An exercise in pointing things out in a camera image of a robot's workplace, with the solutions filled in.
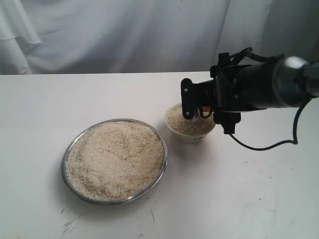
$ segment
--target wire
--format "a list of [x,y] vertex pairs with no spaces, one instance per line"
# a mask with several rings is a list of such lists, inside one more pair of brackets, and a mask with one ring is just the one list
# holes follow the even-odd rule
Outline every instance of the wire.
[[306,107],[306,105],[311,101],[312,99],[307,99],[298,109],[295,118],[294,118],[294,124],[293,124],[293,140],[283,140],[281,142],[275,143],[271,146],[265,147],[265,148],[253,148],[250,147],[248,145],[245,145],[244,143],[242,143],[241,141],[239,141],[235,136],[233,136],[232,134],[230,134],[230,137],[233,138],[233,140],[235,140],[237,143],[239,143],[241,146],[247,148],[247,149],[251,149],[254,151],[266,151],[272,148],[275,148],[279,145],[285,144],[285,143],[292,143],[292,144],[298,144],[298,139],[297,139],[297,124],[298,124],[298,120],[299,117],[301,115],[301,112],[303,111],[303,109]]

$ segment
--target rice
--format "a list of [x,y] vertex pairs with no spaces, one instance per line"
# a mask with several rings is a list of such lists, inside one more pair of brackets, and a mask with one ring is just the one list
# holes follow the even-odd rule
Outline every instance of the rice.
[[132,121],[106,122],[73,145],[66,160],[66,176],[81,195],[115,201],[150,185],[163,159],[163,144],[151,128]]
[[173,130],[181,134],[192,136],[209,132],[214,124],[212,116],[207,119],[199,117],[196,121],[193,122],[186,120],[183,117],[181,106],[176,107],[176,109],[170,112],[167,122]]

